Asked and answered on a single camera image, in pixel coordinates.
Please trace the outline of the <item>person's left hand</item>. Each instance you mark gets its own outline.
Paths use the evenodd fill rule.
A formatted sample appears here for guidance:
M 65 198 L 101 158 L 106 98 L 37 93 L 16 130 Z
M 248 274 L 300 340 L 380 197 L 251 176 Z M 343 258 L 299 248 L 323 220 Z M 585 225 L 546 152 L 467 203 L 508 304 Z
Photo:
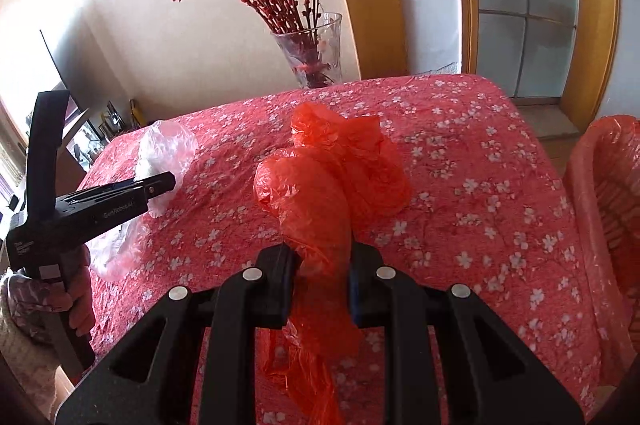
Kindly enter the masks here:
M 87 260 L 76 272 L 67 287 L 41 281 L 32 281 L 35 300 L 32 314 L 39 320 L 43 315 L 67 313 L 68 324 L 77 336 L 89 335 L 96 324 L 92 307 L 92 288 Z

